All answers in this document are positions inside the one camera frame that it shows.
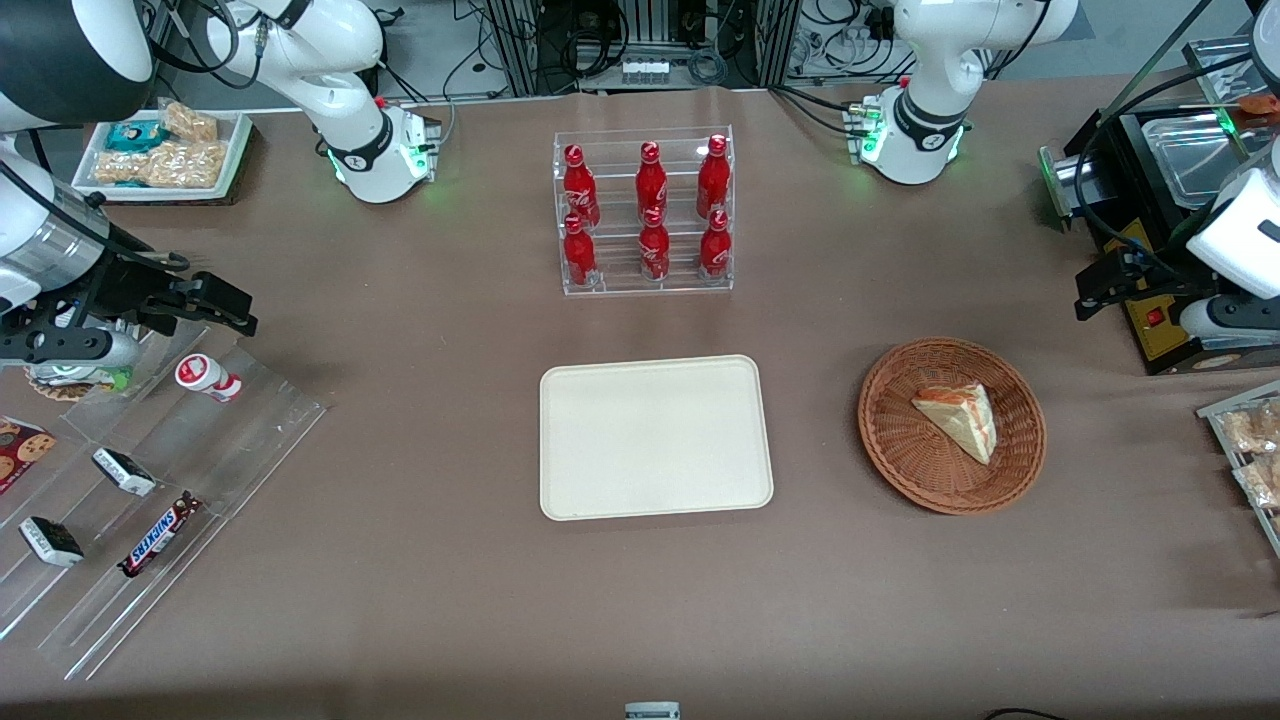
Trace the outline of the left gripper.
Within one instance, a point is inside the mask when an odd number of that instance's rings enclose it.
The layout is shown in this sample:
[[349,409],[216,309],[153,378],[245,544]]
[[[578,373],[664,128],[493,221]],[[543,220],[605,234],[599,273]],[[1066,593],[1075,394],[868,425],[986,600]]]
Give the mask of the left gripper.
[[1153,260],[1134,260],[1133,252],[1106,252],[1076,273],[1075,284],[1075,318],[1088,322],[1125,300],[1137,304],[1170,296],[1189,304],[1204,299],[1207,266],[1203,263],[1160,265]]

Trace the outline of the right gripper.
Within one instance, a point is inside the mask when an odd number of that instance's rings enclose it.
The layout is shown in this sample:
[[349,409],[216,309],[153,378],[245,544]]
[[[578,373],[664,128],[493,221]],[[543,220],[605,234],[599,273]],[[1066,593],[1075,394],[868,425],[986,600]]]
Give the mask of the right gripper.
[[252,296],[210,272],[180,274],[189,260],[175,252],[146,252],[133,261],[105,252],[90,273],[90,315],[106,323],[128,322],[172,333],[170,318],[224,325],[243,337],[257,334]]

